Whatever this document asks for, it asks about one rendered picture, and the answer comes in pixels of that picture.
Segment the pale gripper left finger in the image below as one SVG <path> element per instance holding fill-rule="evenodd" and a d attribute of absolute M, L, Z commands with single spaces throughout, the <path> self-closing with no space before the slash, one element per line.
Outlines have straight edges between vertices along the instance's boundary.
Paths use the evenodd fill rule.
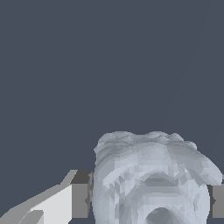
<path fill-rule="evenodd" d="M 11 208 L 0 224 L 68 224 L 87 218 L 93 186 L 92 171 L 70 170 L 59 185 Z"/>

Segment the pale grey lumpy object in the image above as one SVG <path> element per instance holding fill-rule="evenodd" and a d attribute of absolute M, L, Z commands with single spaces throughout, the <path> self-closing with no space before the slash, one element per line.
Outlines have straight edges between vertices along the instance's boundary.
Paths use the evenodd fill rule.
<path fill-rule="evenodd" d="M 220 169 L 180 135 L 103 135 L 94 148 L 95 224 L 207 224 Z"/>

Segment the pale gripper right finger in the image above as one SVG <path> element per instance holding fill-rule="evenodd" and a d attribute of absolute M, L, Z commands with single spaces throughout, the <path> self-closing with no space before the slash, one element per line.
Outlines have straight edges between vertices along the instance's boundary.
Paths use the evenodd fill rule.
<path fill-rule="evenodd" d="M 213 218 L 224 219 L 224 175 L 222 176 L 221 185 L 208 185 L 210 196 L 210 212 Z"/>

